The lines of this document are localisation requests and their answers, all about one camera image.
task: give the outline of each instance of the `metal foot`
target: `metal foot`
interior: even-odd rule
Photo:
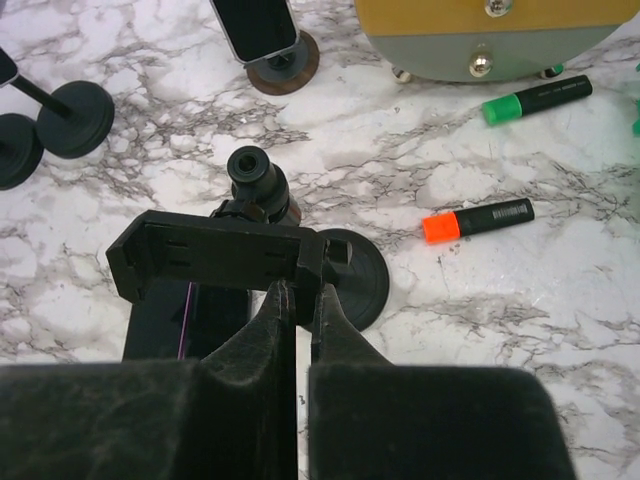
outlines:
[[[563,65],[556,65],[555,67],[551,67],[551,68],[547,68],[546,70],[543,70],[542,72],[540,72],[540,78],[543,79],[549,79],[549,78],[555,78],[557,76],[562,75],[562,72],[564,72],[564,66]]]
[[[395,77],[396,83],[399,83],[401,85],[411,83],[411,81],[413,80],[413,75],[411,73],[405,72],[404,70],[398,67],[393,67],[391,69],[391,73]]]

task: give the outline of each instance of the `marble countertop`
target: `marble countertop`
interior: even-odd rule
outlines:
[[[118,361],[129,305],[105,249],[146,209],[208,215],[228,195],[228,156],[255,144],[286,172],[305,226],[351,228],[382,250],[392,291],[365,336],[391,361],[531,371],[582,479],[640,478],[640,16],[570,62],[593,96],[489,129],[480,104],[536,79],[398,86],[349,1],[307,0],[294,9],[320,69],[267,97],[209,2],[187,3],[7,2],[0,42],[25,75],[47,89],[97,82],[117,108],[98,150],[45,154],[0,192],[0,361]],[[37,114],[9,87],[0,109]],[[525,196],[533,223],[424,241],[425,216]],[[300,331],[301,441],[308,341]]]

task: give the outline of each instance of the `orange cap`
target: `orange cap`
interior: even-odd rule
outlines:
[[[427,243],[448,242],[460,238],[458,217],[453,212],[423,218],[422,226]]]

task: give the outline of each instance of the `green highlighter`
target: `green highlighter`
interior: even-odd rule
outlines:
[[[493,126],[564,105],[592,93],[591,82],[586,75],[580,75],[486,102],[482,105],[482,113],[487,123]]]
[[[640,65],[636,67],[636,72],[640,72]],[[638,106],[638,115],[640,115],[640,100],[636,102],[636,105]],[[640,120],[633,124],[633,134],[640,137]]]

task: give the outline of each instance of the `phone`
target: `phone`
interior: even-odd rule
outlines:
[[[211,4],[242,63],[273,56],[298,41],[287,0],[211,0]]]
[[[188,290],[182,280],[154,282],[131,308],[123,360],[178,358]],[[187,315],[184,356],[202,359],[250,320],[251,292],[194,284]]]
[[[0,48],[0,87],[13,82],[18,77],[18,66],[7,53]]]

